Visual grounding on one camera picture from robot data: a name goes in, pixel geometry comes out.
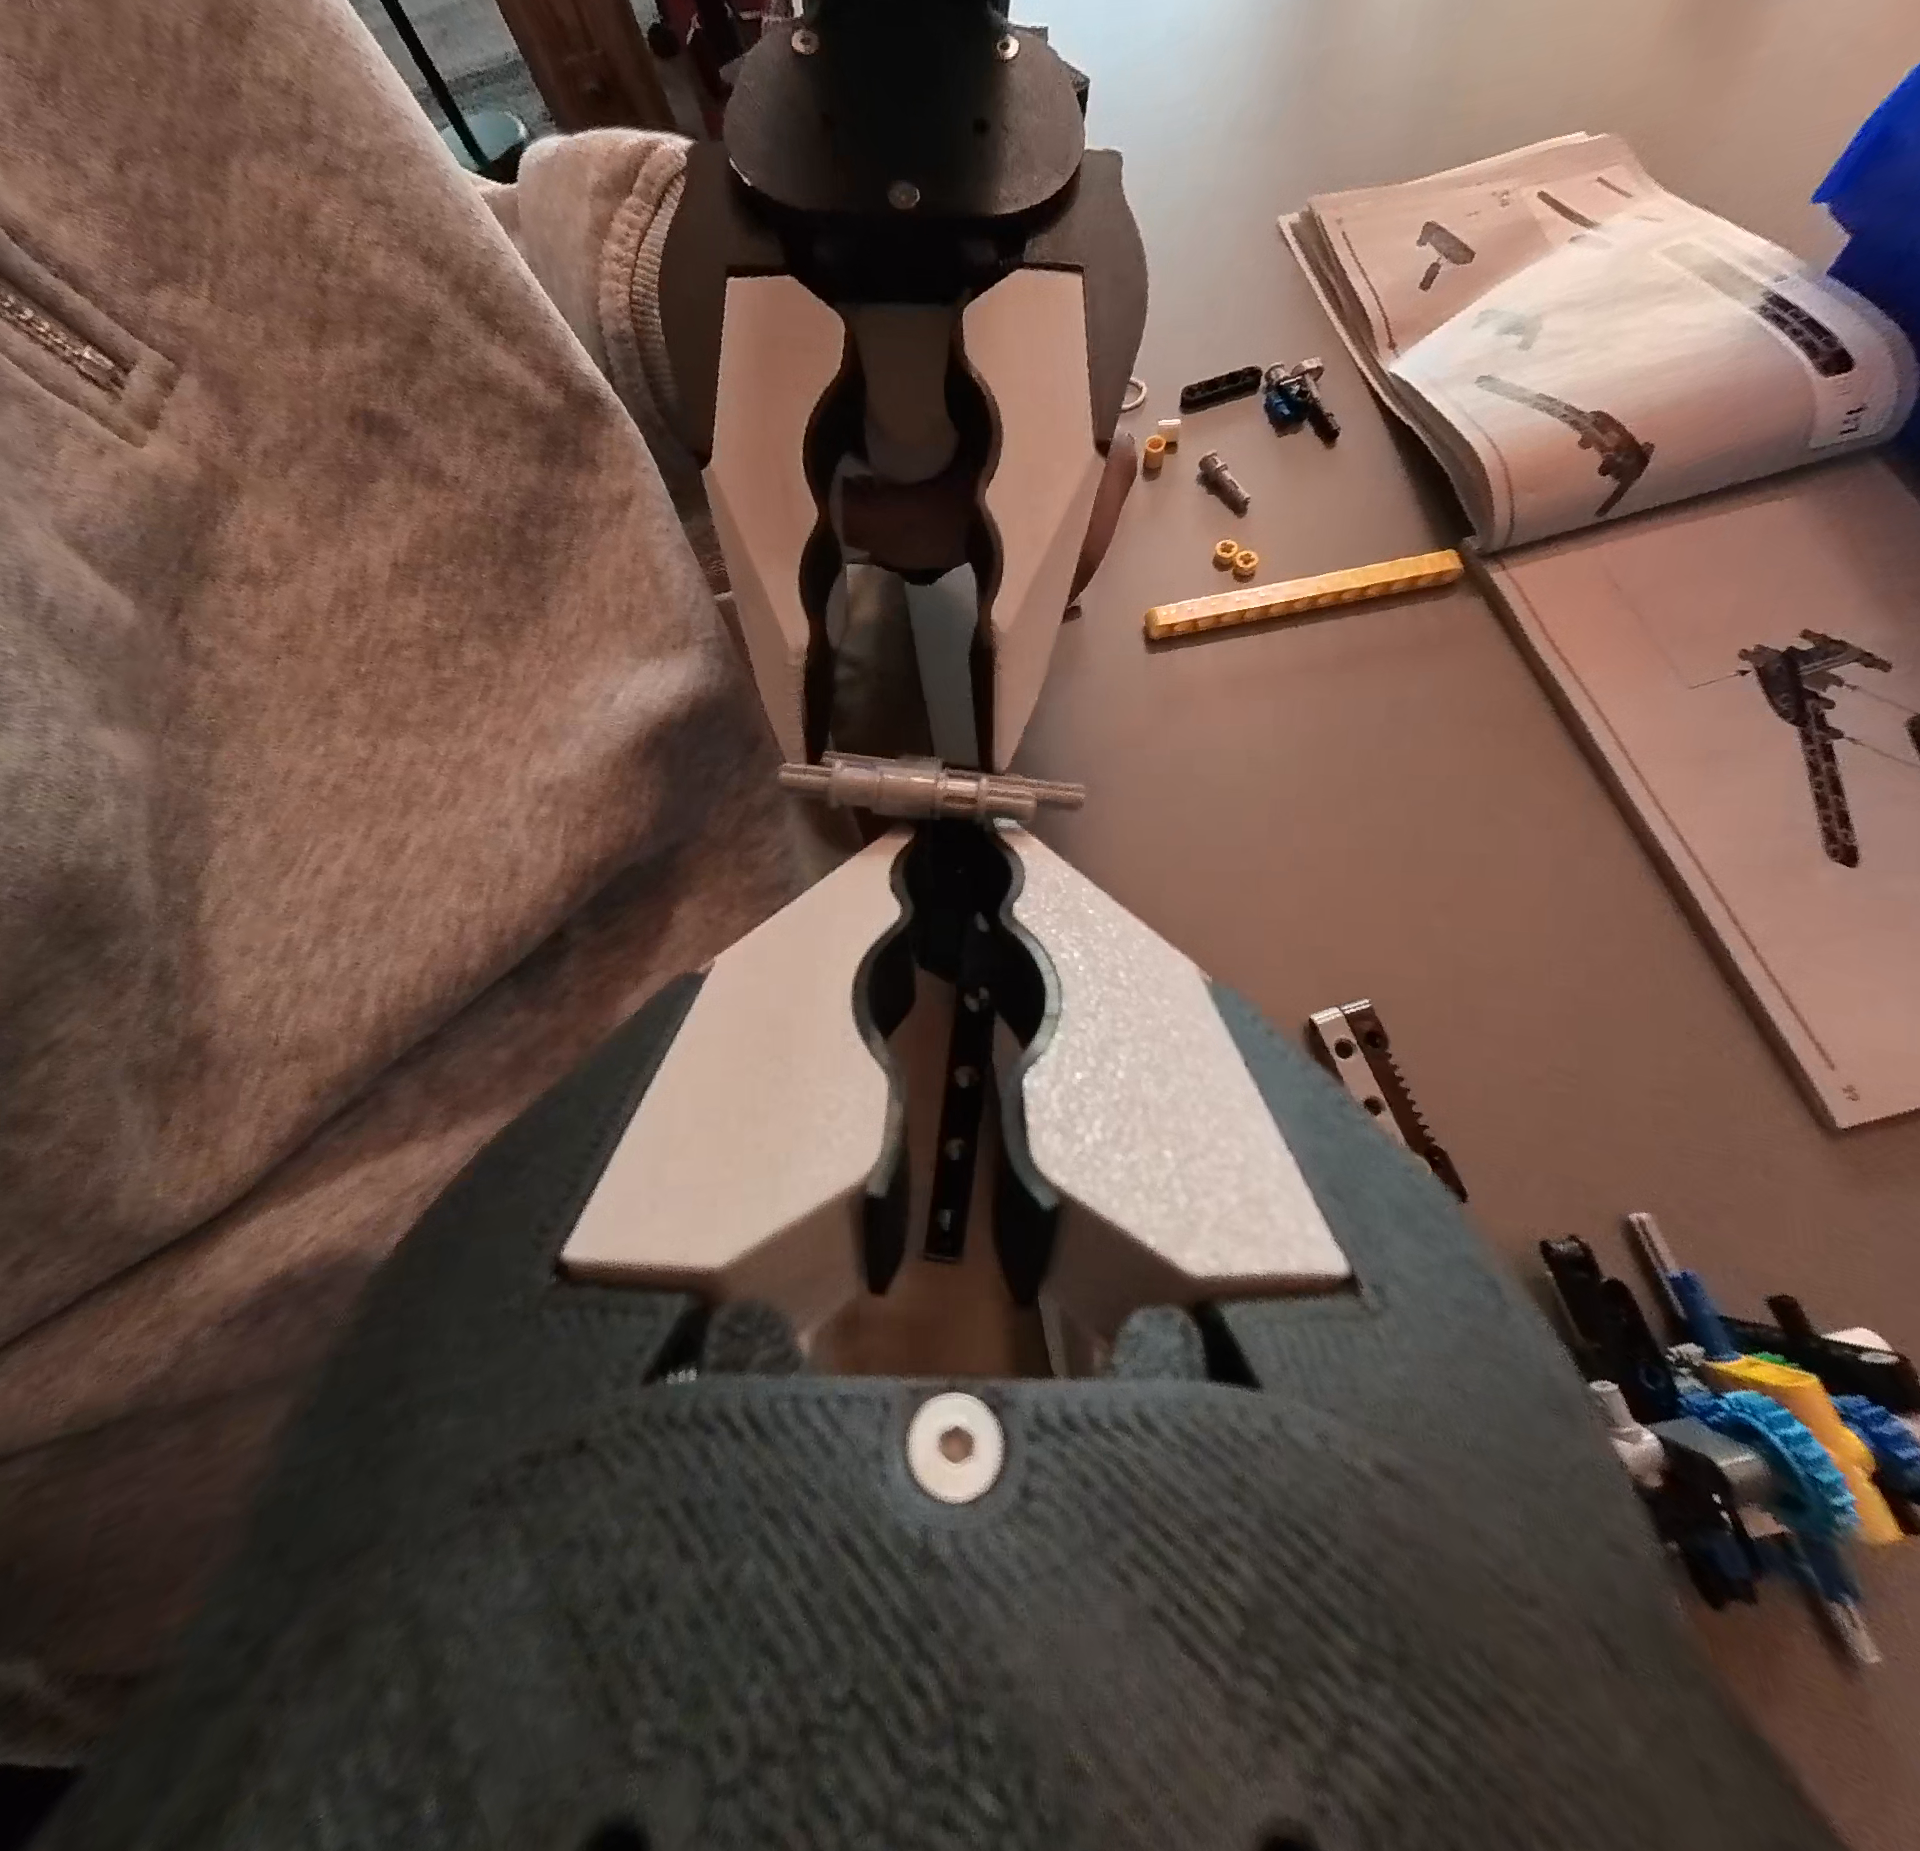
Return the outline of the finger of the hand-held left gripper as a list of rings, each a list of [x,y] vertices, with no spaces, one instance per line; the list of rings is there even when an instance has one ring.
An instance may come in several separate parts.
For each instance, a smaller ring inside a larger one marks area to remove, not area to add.
[[[1012,769],[1108,470],[1093,443],[1083,276],[1015,274],[974,301],[972,374],[996,432],[981,493],[998,546],[991,767]]]
[[[806,443],[842,373],[840,316],[788,276],[736,276],[724,292],[714,430],[704,473],[734,617],[772,734],[809,760],[809,616],[802,558],[821,523]]]

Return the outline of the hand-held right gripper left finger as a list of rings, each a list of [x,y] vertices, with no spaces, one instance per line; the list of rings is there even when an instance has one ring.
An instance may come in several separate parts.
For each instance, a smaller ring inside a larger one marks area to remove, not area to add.
[[[560,1251],[580,1282],[779,1309],[800,1335],[863,1287],[888,1077],[854,979],[903,920],[888,831],[707,971]]]

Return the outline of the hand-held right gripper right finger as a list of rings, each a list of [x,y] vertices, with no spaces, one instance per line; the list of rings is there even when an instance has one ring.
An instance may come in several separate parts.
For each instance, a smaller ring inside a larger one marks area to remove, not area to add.
[[[1033,831],[996,836],[1011,1286],[1071,1352],[1144,1309],[1354,1292],[1211,976]]]

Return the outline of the grey and black lego subassembly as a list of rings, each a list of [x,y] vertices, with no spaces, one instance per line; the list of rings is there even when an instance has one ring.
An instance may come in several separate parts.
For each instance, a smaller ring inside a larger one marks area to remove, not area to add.
[[[953,988],[948,1059],[930,1164],[921,1255],[959,1264],[972,1216],[972,1189],[1004,1001],[1034,995],[1038,973],[1016,973],[1025,955],[1004,917],[1015,860],[1005,829],[1025,831],[1045,811],[1078,811],[1080,782],[961,769],[937,758],[827,753],[780,764],[780,788],[834,811],[855,811],[904,834],[887,871],[896,917],[854,973],[854,1022],[887,1080],[885,1137],[860,1196],[860,1260],[867,1290],[888,1292],[914,1231],[908,1132],[914,1086],[896,1054],[899,1027],[929,975]]]

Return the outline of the person's left forearm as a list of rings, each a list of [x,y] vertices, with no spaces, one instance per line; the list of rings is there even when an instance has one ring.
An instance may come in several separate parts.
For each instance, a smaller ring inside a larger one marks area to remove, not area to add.
[[[707,584],[731,590],[660,314],[690,139],[590,130],[538,139],[497,219],[637,424]]]

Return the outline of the black and grey lego rack piece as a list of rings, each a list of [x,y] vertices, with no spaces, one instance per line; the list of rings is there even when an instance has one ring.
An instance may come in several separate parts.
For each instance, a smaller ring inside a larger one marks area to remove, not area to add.
[[[1453,1158],[1435,1139],[1413,1094],[1391,1034],[1369,1001],[1321,1007],[1309,1015],[1305,1043],[1325,1072],[1397,1146],[1407,1150],[1453,1200],[1469,1190]]]

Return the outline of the grey and blue lego cluster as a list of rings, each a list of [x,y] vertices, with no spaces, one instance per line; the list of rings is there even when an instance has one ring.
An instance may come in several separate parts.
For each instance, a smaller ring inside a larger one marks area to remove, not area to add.
[[[1318,357],[1271,367],[1261,374],[1261,408],[1276,432],[1309,430],[1325,448],[1339,445],[1343,425],[1321,394]]]

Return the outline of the long yellow lego beam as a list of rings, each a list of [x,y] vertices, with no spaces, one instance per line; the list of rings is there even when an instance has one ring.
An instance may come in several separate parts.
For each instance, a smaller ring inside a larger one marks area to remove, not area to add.
[[[1212,637],[1257,623],[1445,590],[1465,576],[1467,556],[1457,550],[1442,550],[1272,584],[1241,583],[1234,590],[1212,590],[1152,606],[1143,617],[1143,639],[1165,643]]]

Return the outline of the open lego instruction booklet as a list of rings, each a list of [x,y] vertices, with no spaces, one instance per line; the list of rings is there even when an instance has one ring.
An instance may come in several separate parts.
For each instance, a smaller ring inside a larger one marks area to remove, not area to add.
[[[1483,553],[1897,439],[1915,348],[1874,304],[1577,133],[1278,221]]]

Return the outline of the multicoloured lego gear assembly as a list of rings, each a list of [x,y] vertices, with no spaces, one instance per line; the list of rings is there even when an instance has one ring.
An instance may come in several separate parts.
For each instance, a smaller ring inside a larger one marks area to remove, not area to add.
[[[1577,1234],[1540,1242],[1596,1429],[1664,1553],[1708,1608],[1780,1579],[1854,1668],[1883,1660],[1861,1564],[1915,1547],[1915,1365],[1877,1334],[1821,1331],[1789,1297],[1739,1320],[1660,1225],[1630,1242],[1656,1313]]]

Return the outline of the person's left hand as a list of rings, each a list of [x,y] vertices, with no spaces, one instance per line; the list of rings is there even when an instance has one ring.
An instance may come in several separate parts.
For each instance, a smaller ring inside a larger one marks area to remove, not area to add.
[[[840,480],[840,539],[860,558],[908,580],[937,580],[972,563],[977,476],[954,456],[919,482],[871,473]]]

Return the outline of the wooden furniture leg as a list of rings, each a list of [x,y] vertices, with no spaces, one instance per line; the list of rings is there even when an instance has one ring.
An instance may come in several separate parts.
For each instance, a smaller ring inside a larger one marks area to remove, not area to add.
[[[497,0],[563,133],[674,130],[631,0]]]

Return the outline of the blue plastic bin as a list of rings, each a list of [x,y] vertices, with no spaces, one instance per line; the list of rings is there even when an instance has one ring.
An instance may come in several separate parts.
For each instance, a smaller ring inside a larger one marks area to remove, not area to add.
[[[1863,121],[1813,203],[1843,236],[1831,276],[1919,348],[1919,66]]]

